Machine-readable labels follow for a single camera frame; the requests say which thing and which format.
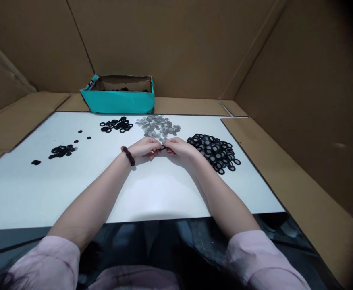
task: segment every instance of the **white tabletop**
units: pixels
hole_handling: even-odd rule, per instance
[[[52,226],[68,205],[95,180],[120,153],[143,137],[135,124],[143,116],[127,115],[134,127],[125,133],[105,133],[99,123],[121,116],[56,112],[12,152],[0,159],[0,229]],[[208,134],[233,144],[242,163],[234,172],[225,169],[222,179],[252,213],[284,209],[238,146],[221,118],[216,116],[167,116],[180,125],[178,137]],[[59,145],[73,144],[71,156],[48,159]],[[41,160],[35,166],[31,162]],[[208,217],[201,189],[178,158],[163,152],[151,162],[132,168],[107,222],[132,222]]]

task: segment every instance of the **pile of black rubber rings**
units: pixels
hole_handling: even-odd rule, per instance
[[[112,120],[106,123],[100,123],[101,131],[109,133],[112,129],[119,130],[120,133],[124,133],[125,131],[129,131],[133,125],[127,120],[127,117],[121,117],[120,120]]]
[[[188,138],[187,142],[205,156],[218,174],[225,174],[226,167],[230,171],[235,171],[233,164],[241,164],[241,161],[234,157],[233,146],[228,142],[206,134],[195,134],[192,138]]]

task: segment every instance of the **cardboard box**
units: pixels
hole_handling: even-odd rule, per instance
[[[94,75],[80,93],[94,113],[150,114],[155,106],[151,76]]]

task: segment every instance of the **brown bracelet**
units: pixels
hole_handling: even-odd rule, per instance
[[[131,162],[131,166],[135,166],[135,159],[132,157],[131,153],[128,151],[127,147],[122,146],[121,151],[125,153],[128,160]]]

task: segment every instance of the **person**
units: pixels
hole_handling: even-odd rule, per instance
[[[215,222],[230,239],[224,264],[213,268],[205,258],[198,266],[181,264],[178,255],[178,273],[145,265],[118,266],[104,270],[88,289],[195,289],[202,285],[211,289],[309,289],[261,231],[242,200],[195,147],[180,138],[166,140],[163,145],[169,155],[191,164]],[[161,147],[157,140],[145,137],[127,151],[135,161],[142,157],[152,160],[162,153]],[[10,268],[3,285],[7,289],[75,289],[80,255],[107,221],[131,162],[129,154],[121,152],[69,205],[47,236]],[[187,257],[195,259],[193,252]]]

